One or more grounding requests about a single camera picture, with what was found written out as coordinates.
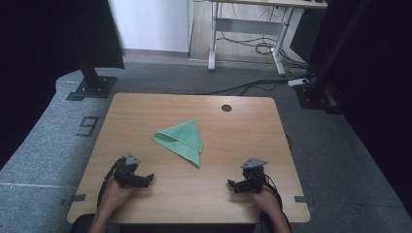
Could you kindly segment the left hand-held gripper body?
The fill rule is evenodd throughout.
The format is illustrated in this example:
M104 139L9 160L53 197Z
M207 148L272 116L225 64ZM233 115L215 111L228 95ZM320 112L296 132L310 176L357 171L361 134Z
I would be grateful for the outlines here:
M139 163L140 160L131 153L116 161L114 179L121 187L139 187L139 183L144 182L145 177L140 177L135 174Z

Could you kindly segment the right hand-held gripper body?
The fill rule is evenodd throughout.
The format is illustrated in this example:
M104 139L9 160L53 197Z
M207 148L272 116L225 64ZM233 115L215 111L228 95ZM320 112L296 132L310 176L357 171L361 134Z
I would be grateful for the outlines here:
M249 158L241 165L243 169L242 175L244 177L244 183L241 188L243 192L260 192L263 184L266 182L263 168L266 164L267 162L264 160Z

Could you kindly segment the green cloth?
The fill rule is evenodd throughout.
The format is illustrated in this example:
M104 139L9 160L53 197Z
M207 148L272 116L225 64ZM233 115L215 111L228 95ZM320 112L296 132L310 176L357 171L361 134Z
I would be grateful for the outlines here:
M154 133L152 140L185 160L200 167L203 143L194 120L189 120Z

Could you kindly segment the person's left hand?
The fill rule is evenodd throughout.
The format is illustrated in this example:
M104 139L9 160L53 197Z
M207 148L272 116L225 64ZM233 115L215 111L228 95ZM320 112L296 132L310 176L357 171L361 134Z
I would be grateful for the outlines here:
M111 213L124 204L136 191L136 188L121 187L114 178L110 178L106 183L106 190L102 196L99 209Z

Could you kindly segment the person's right hand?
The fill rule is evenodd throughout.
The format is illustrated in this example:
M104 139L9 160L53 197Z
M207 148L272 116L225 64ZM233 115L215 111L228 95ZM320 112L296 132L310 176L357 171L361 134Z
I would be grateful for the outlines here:
M257 207L270 217L279 216L281 214L280 204L270 188L264 186L260 192L251 192L249 196Z

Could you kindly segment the grey tape strip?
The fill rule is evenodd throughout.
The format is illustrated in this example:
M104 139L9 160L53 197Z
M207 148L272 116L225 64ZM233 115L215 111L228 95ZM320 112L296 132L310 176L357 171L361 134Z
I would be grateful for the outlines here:
M61 201L62 206L71 206L74 202L85 201L86 195L85 194L75 194L69 198L63 198Z
M294 201L296 203L305 203L308 206L313 206L314 205L314 200L311 198L308 198L306 196L294 196Z

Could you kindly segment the person's dark lap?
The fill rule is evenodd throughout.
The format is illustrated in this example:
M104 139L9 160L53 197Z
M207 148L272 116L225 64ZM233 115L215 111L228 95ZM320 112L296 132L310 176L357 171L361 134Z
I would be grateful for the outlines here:
M253 233L254 224L127 224L120 233Z

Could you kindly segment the black tape floor mark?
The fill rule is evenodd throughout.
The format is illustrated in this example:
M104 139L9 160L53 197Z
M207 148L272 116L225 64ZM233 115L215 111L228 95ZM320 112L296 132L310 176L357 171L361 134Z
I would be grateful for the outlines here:
M97 122L97 116L85 116L78 127L76 135L80 137L90 137L97 125Z

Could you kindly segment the black metal stand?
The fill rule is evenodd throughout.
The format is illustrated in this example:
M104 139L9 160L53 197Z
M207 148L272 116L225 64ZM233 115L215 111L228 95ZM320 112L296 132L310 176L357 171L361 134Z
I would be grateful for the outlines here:
M67 96L66 100L83 101L85 98L107 99L117 78L99 76L95 69L88 64L80 46L77 43L73 43L72 46L77 64L83 75L83 80L77 89Z
M326 110L333 114L339 112L333 95L327 89L332 77L331 70L370 1L330 0L324 20L326 29L321 30L319 42L324 52L311 65L316 79L311 84L294 88L301 108Z

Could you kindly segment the black curtain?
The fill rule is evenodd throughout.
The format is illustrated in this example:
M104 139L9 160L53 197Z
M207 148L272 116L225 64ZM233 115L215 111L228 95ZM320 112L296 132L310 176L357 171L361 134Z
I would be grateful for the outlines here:
M318 76L412 216L412 0L326 1Z
M109 0L0 0L0 169L82 59L124 67Z

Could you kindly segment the black computer case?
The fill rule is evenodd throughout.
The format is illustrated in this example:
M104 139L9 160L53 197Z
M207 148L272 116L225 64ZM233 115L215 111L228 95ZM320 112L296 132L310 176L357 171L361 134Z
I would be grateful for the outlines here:
M310 62L323 17L321 10L305 9L292 37L290 48L306 63Z

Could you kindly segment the white desk frame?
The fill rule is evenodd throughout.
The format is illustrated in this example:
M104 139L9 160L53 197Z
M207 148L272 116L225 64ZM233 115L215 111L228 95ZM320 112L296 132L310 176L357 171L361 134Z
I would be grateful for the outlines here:
M295 9L309 10L324 10L327 8L326 0L206 0L211 3L211 41L208 52L209 71L214 71L216 68L216 53L217 53L217 33L231 32L242 34L260 34L271 35L278 38L276 46L270 51L274 60L275 68L278 74L283 77L286 71L281 59L280 50L285 41L292 15ZM238 19L220 17L222 4L237 4L248 6L267 6L281 7L286 11L284 18L281 21L262 21L252 19Z

